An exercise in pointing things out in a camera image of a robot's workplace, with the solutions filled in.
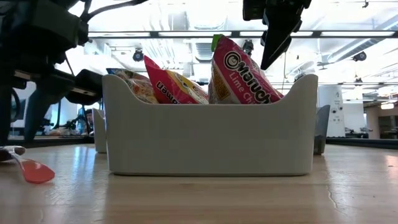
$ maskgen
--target desk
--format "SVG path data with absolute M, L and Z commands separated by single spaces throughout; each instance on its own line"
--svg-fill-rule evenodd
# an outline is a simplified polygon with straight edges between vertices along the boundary
M 123 177 L 92 145 L 28 149 L 31 185 L 0 164 L 0 223 L 397 223 L 398 151 L 327 145 L 301 177 Z

